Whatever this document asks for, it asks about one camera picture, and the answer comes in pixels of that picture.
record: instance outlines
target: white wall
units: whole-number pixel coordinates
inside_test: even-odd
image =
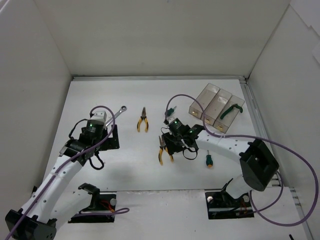
[[[32,0],[0,10],[0,239],[41,182],[71,75]]]
[[[34,0],[73,75],[248,75],[290,0]]]
[[[271,139],[296,150],[320,177],[320,64],[312,55],[320,37],[289,7],[253,69],[253,88]],[[311,172],[296,157],[275,148],[286,182],[295,187],[306,214],[315,194]],[[320,239],[320,204],[307,222]]]

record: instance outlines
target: clear plastic container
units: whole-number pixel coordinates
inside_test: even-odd
[[[208,85],[202,90],[196,100],[201,104],[203,109],[206,109],[219,90],[219,87],[208,83]],[[194,101],[189,107],[189,114],[195,116],[198,119],[201,119],[202,113],[203,112],[200,106]]]
[[[219,130],[222,133],[226,133],[228,131],[229,127],[235,120],[237,114],[240,112],[239,108],[232,107],[236,104],[242,108],[242,106],[245,104],[245,101],[233,95],[231,99],[228,101],[228,103],[224,106],[223,110],[221,111],[217,119],[215,120],[213,125],[215,129]]]
[[[220,89],[212,99],[208,107],[204,110],[204,120],[207,124],[213,126],[219,114],[222,112],[232,94],[226,90]]]

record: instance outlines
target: silver wrench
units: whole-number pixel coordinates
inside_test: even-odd
[[[119,117],[120,114],[122,114],[123,112],[125,112],[127,110],[127,107],[126,106],[122,106],[120,108],[119,111],[117,111],[115,114],[114,114],[114,118],[116,119],[117,117]],[[112,117],[105,123],[105,127],[108,127],[111,123],[113,122],[113,119]]]

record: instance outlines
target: white table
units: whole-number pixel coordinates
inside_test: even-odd
[[[289,240],[289,234],[297,240],[306,239],[301,225],[279,227],[267,223],[257,214],[254,218],[245,219],[208,219],[203,189],[221,189],[228,180],[239,175],[241,168],[232,160],[212,152],[213,168],[209,169],[205,164],[205,151],[200,151],[194,161],[175,154],[173,164],[164,153],[164,163],[160,166],[158,136],[161,134],[160,127],[164,127],[168,100],[180,93],[197,97],[207,83],[244,99],[240,83],[235,79],[113,81],[100,77],[71,83],[45,175],[68,140],[70,129],[80,119],[89,117],[91,108],[106,105],[116,112],[126,105],[127,111],[116,119],[120,149],[101,152],[105,168],[100,171],[93,170],[87,163],[71,181],[67,191],[76,189],[84,182],[102,191],[118,191],[117,208],[129,207],[130,212],[116,216],[114,223],[65,224],[55,239]],[[192,102],[191,99],[179,97],[171,106],[177,105],[175,116],[190,126],[202,123],[188,114]],[[146,107],[149,121],[148,133],[144,132],[144,125],[143,130],[137,132],[143,107]],[[82,126],[74,131],[75,137],[79,136]],[[255,134],[246,104],[243,113],[236,117],[227,133]],[[278,187],[268,187],[262,193],[254,192],[257,207],[271,203],[279,190]],[[299,220],[287,188],[281,200],[264,214],[281,223]]]
[[[197,97],[207,83],[212,83],[244,99],[240,83],[236,79],[223,80],[100,80],[71,82],[60,123],[53,143],[45,175],[53,167],[60,149],[68,140],[74,124],[89,117],[89,111],[97,105],[106,105],[117,112],[122,105],[127,111],[116,119],[120,142],[119,150],[100,153],[105,168],[96,171],[87,163],[74,177],[68,189],[72,190],[84,181],[102,191],[145,191],[145,190],[192,190],[221,189],[231,178],[241,174],[241,168],[232,160],[211,152],[213,168],[206,167],[206,151],[199,151],[196,160],[187,160],[182,153],[175,154],[174,163],[166,152],[163,166],[158,161],[160,128],[165,127],[164,112],[168,100],[176,94]],[[178,97],[172,102],[177,106],[175,116],[182,123],[202,124],[188,114],[192,100]],[[137,122],[143,107],[149,121],[149,131],[137,132]],[[77,138],[79,124],[73,135]],[[239,113],[227,134],[254,135],[253,124],[247,109]]]

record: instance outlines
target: yellow pliers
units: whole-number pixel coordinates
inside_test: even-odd
[[[165,141],[164,141],[164,137],[163,136],[159,136],[159,142],[160,142],[160,150],[159,150],[159,163],[161,164],[161,166],[164,165],[164,163],[162,162],[162,153],[165,150],[168,153],[168,148],[166,147]],[[173,163],[174,162],[174,157],[172,155],[170,155],[170,160]]]
[[[149,123],[148,123],[148,119],[147,119],[146,107],[145,106],[143,107],[143,110],[142,110],[142,113],[141,113],[141,117],[140,117],[140,119],[138,121],[138,124],[136,125],[136,129],[137,129],[138,133],[140,133],[140,125],[141,125],[143,120],[145,122],[145,130],[144,131],[147,133],[148,129],[149,129]]]

